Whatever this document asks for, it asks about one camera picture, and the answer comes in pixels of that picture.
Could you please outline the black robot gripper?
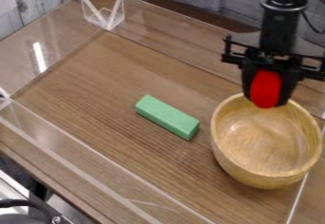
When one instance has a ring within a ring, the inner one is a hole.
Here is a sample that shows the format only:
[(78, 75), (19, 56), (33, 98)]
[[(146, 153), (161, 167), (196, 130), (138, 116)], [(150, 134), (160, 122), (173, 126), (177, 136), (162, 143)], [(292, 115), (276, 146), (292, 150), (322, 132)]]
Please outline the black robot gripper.
[(289, 51), (267, 52), (260, 47), (260, 37), (259, 31), (228, 34), (224, 38), (223, 62), (243, 67), (243, 92), (247, 99), (251, 99), (251, 88), (259, 67), (273, 71), (284, 70), (277, 103), (279, 106), (284, 106), (302, 79), (325, 81), (325, 48), (296, 37)]

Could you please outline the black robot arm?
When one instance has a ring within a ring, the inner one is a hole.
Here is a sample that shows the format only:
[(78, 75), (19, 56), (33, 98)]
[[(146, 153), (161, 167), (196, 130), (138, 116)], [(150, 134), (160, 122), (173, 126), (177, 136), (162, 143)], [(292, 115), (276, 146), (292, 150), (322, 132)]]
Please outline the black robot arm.
[(261, 30), (224, 39), (221, 61), (239, 66), (244, 96), (260, 108), (287, 105), (302, 81), (325, 81), (325, 50), (298, 35), (308, 2), (261, 0)]

